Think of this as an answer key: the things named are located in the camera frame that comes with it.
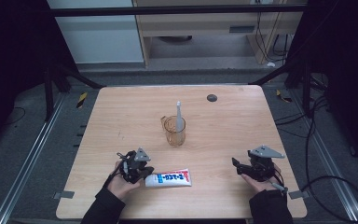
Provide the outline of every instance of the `black cable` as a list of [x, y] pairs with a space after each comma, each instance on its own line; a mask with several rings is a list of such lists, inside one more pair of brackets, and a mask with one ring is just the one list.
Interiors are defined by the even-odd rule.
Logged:
[[[261, 12], [257, 12], [257, 27], [255, 29], [255, 43], [257, 44], [258, 48], [260, 49], [261, 53], [263, 54], [263, 58], [269, 63], [276, 63], [278, 61], [282, 61], [282, 59], [273, 59], [269, 57], [269, 53], [267, 52], [266, 44], [263, 39], [263, 35], [261, 34], [260, 30], [260, 21], [261, 21]], [[260, 35], [261, 42], [264, 46], [264, 49], [261, 48], [260, 43], [258, 42], [257, 35]]]
[[283, 194], [284, 201], [287, 203], [287, 187], [284, 186], [283, 176], [281, 175], [281, 172], [279, 172], [276, 168], [274, 168], [274, 170], [275, 179], [278, 181], [278, 184], [284, 188], [284, 190], [281, 190], [281, 193]]
[[298, 121], [299, 119], [304, 118], [305, 116], [306, 116], [306, 115], [303, 114], [303, 115], [301, 115], [300, 117], [297, 117], [297, 118], [295, 118], [295, 119], [291, 119], [291, 120], [286, 121], [286, 122], [283, 122], [283, 123], [276, 123], [275, 125], [279, 126], [279, 125], [285, 125], [285, 124], [293, 123], [293, 122], [295, 122], [295, 121]]
[[338, 177], [338, 176], [333, 176], [333, 175], [323, 175], [320, 177], [317, 177], [313, 180], [310, 180], [310, 169], [309, 169], [309, 144], [310, 144], [310, 137], [312, 136], [313, 130], [316, 129], [316, 125], [315, 125], [315, 117], [314, 117], [314, 112], [316, 111], [316, 109], [319, 109], [325, 105], [322, 105], [320, 107], [318, 107], [318, 104], [322, 103], [324, 101], [324, 96], [318, 98], [315, 101], [315, 104], [312, 107], [312, 113], [311, 113], [311, 124], [310, 124], [310, 130], [309, 133], [307, 135], [307, 140], [306, 140], [306, 146], [305, 146], [305, 169], [306, 169], [306, 177], [307, 177], [307, 184], [301, 189], [301, 191], [304, 191], [304, 189], [309, 189], [310, 190], [310, 194], [312, 195], [313, 199], [315, 200], [315, 202], [317, 204], [319, 204], [326, 212], [328, 212], [330, 215], [332, 215], [333, 217], [336, 217], [337, 219], [341, 220], [341, 221], [346, 221], [346, 222], [350, 222], [350, 223], [358, 223], [358, 220], [350, 220], [347, 219], [345, 217], [341, 217], [340, 215], [337, 215], [336, 213], [334, 213], [333, 211], [331, 211], [330, 209], [328, 209], [324, 204], [322, 204], [322, 202], [318, 199], [317, 195], [314, 193], [313, 189], [312, 189], [312, 184], [322, 180], [322, 179], [326, 179], [326, 178], [335, 178], [341, 181], [344, 181], [346, 183], [348, 183], [349, 185], [351, 185], [351, 187], [353, 189], [355, 189], [358, 192], [358, 188], [356, 188], [350, 181], [345, 180], [344, 178]]
[[322, 76], [322, 81], [314, 77], [313, 75], [310, 75], [310, 79], [312, 83], [314, 83], [318, 87], [318, 89], [323, 91], [327, 90], [327, 86], [324, 84], [323, 76]]
[[22, 107], [19, 107], [19, 106], [16, 106], [16, 107], [14, 107], [14, 108], [15, 108], [15, 109], [20, 109], [20, 110], [22, 110], [22, 115], [21, 115], [21, 117], [20, 117], [19, 119], [16, 119], [16, 120], [14, 120], [14, 121], [9, 122], [9, 123], [5, 123], [5, 125], [14, 124], [14, 123], [18, 122], [19, 120], [21, 120], [22, 118], [24, 118], [24, 116], [25, 116], [25, 109], [22, 108]]
[[284, 40], [282, 65], [284, 65], [284, 63], [285, 63], [285, 61], [286, 61], [286, 57], [287, 57], [287, 50], [286, 50], [286, 48], [287, 48], [287, 37], [288, 37], [288, 36], [289, 36], [289, 35], [286, 35], [286, 38], [285, 38], [285, 40]]
[[279, 39], [279, 35], [277, 35], [275, 37], [275, 40], [274, 40], [274, 45], [272, 46], [272, 52], [274, 53], [274, 55], [276, 56], [279, 56], [279, 57], [282, 57], [282, 56], [285, 56], [286, 53], [287, 53], [287, 36], [289, 35], [286, 35], [286, 38], [285, 38], [285, 41], [284, 41], [284, 47], [283, 47], [283, 50], [276, 50], [275, 47], [276, 47], [276, 44], [278, 42], [278, 39]]
[[291, 135], [293, 135], [293, 136], [296, 136], [296, 137], [300, 137], [300, 138], [307, 138], [307, 136], [301, 136], [301, 135], [299, 135], [299, 134], [296, 134], [296, 133], [291, 133], [291, 132], [289, 132], [289, 131], [286, 131], [285, 129], [280, 129], [280, 128], [277, 128], [279, 131], [282, 131], [282, 132], [285, 132], [285, 133], [289, 133], [289, 134], [291, 134]]
[[289, 116], [286, 116], [286, 117], [283, 117], [283, 118], [280, 118], [280, 119], [275, 119], [274, 121], [276, 122], [276, 121], [281, 120], [281, 119], [289, 119], [289, 118], [297, 116], [297, 115], [302, 115], [302, 113], [296, 113], [294, 115], [289, 115]]

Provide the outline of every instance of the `gray floor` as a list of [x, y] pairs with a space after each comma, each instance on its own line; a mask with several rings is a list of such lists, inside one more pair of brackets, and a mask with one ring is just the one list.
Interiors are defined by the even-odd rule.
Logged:
[[[123, 64], [114, 71], [84, 75], [101, 84], [119, 85], [167, 85], [167, 84], [245, 84], [268, 74], [273, 68], [255, 62], [253, 53], [244, 36], [193, 36], [186, 42], [167, 41], [156, 38], [153, 41], [151, 61], [148, 67], [125, 67]], [[276, 90], [281, 89], [284, 76], [272, 80], [263, 87], [268, 105], [275, 119], [300, 113], [296, 102], [287, 103], [277, 97]], [[98, 91], [70, 78], [71, 91], [64, 94], [62, 110], [54, 124], [37, 163], [33, 167], [26, 185], [14, 207], [11, 223], [61, 223], [55, 216], [58, 200], [53, 194], [64, 188], [77, 147], [81, 142], [84, 125], [90, 117]], [[88, 98], [81, 109], [76, 108], [79, 95], [86, 91]], [[296, 99], [300, 87], [288, 92]], [[312, 92], [313, 98], [321, 95]], [[45, 106], [43, 86], [36, 86], [17, 97], [12, 115], [0, 133], [0, 205], [7, 196], [23, 162], [44, 124]], [[351, 156], [349, 144], [338, 125], [328, 111], [328, 105], [315, 113], [317, 131], [332, 156], [342, 176], [358, 187], [358, 158]], [[305, 175], [305, 136], [308, 126], [304, 119], [278, 126], [287, 157], [292, 164], [300, 187], [306, 185]], [[324, 163], [317, 142], [310, 142], [309, 163], [310, 178], [329, 174], [328, 164]], [[332, 181], [322, 181], [314, 187], [317, 197], [329, 209], [348, 218]], [[313, 198], [305, 200], [308, 208], [306, 217], [296, 223], [342, 223], [326, 213]], [[242, 223], [241, 220], [176, 220], [166, 223]]]

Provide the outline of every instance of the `glass cup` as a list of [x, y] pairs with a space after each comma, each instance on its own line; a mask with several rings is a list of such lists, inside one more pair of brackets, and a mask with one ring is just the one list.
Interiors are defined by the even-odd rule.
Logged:
[[162, 117], [161, 124], [171, 146], [179, 147], [185, 142], [186, 138], [186, 121], [182, 118], [182, 130], [176, 130], [176, 116]]

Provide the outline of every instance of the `white wall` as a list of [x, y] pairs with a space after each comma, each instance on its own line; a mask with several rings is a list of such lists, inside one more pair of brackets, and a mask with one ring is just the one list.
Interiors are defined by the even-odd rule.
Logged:
[[[48, 0], [51, 8], [132, 7], [131, 0]], [[142, 63], [134, 16], [56, 18], [76, 63]]]

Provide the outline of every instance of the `floor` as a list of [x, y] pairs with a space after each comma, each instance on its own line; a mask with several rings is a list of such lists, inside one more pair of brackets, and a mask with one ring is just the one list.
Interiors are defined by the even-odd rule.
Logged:
[[[277, 60], [282, 56], [274, 56], [274, 51], [282, 51], [283, 40], [281, 37], [276, 48], [269, 52], [269, 55]], [[83, 75], [109, 86], [246, 84], [265, 76], [281, 65], [282, 61], [275, 62], [275, 67], [268, 66], [267, 63], [257, 63], [246, 37], [242, 35], [193, 36], [188, 41], [177, 37], [155, 38], [150, 64], [147, 67], [126, 67], [125, 64], [121, 64], [117, 69], [109, 71], [83, 71]], [[324, 76], [315, 76], [326, 82]], [[5, 198], [14, 201], [12, 206], [7, 207], [7, 223], [78, 223], [60, 221], [55, 217], [58, 200], [53, 196], [64, 188], [98, 91], [74, 79], [69, 80], [72, 89], [68, 94], [60, 94], [55, 90], [55, 100], [62, 100], [62, 109], [52, 129], [49, 130], [48, 139], [41, 142], [40, 151], [33, 155], [29, 154], [35, 139], [37, 140], [37, 136], [44, 128], [43, 86], [36, 86], [17, 97], [16, 108], [0, 133], [0, 208]], [[284, 75], [276, 77], [264, 85], [263, 90], [277, 122], [298, 185], [307, 184], [305, 158], [308, 158], [311, 178], [340, 175], [358, 186], [358, 158], [351, 156], [350, 146], [333, 115], [328, 111], [327, 102], [321, 101], [322, 107], [315, 113], [314, 124], [317, 131], [313, 133], [309, 142], [306, 136], [312, 124], [311, 119], [299, 119], [282, 124], [302, 113], [301, 87], [287, 90], [282, 84], [283, 81]], [[278, 97], [277, 89], [281, 90], [282, 96], [290, 98], [292, 103]], [[83, 107], [77, 109], [78, 97], [84, 91], [88, 93], [88, 98]], [[314, 100], [322, 95], [320, 91], [312, 91]], [[9, 195], [13, 183], [19, 181], [18, 173], [22, 171], [21, 168], [29, 156], [35, 156], [37, 160], [29, 164], [31, 170], [24, 176], [22, 186], [18, 188], [19, 192]], [[328, 179], [316, 183], [312, 188], [322, 203], [340, 217], [348, 218], [351, 214], [348, 207], [358, 208], [358, 194], [353, 190], [349, 190], [348, 193], [342, 183]], [[314, 197], [305, 199], [305, 202], [309, 213], [306, 217], [296, 220], [296, 223], [344, 222], [325, 212], [314, 201]], [[174, 223], [212, 221], [177, 220]]]

